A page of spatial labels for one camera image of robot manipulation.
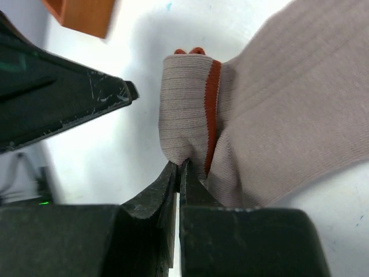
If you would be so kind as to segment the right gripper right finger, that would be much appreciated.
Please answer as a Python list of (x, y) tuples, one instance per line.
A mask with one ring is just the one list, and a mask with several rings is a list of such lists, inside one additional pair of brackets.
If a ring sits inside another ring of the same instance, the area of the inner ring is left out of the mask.
[(228, 214), (200, 183), (191, 160), (181, 170), (179, 238), (183, 276), (227, 276)]

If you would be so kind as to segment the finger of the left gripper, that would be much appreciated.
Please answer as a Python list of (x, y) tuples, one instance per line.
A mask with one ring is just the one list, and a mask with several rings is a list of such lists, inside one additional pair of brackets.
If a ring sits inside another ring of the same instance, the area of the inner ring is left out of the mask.
[(14, 151), (138, 99), (131, 81), (50, 54), (1, 14), (1, 152)]

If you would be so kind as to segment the grey sock red stripes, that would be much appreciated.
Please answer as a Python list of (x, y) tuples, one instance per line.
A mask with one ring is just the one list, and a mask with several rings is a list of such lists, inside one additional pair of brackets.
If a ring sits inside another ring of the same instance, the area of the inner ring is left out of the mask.
[(159, 137), (227, 207), (269, 205), (368, 159), (368, 2), (293, 1), (225, 63), (176, 50)]

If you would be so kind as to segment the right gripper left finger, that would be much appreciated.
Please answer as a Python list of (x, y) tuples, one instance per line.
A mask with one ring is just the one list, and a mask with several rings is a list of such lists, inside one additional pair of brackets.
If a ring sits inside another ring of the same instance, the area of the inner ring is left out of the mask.
[(121, 205), (123, 276), (168, 276), (174, 264), (176, 165), (169, 162), (147, 188)]

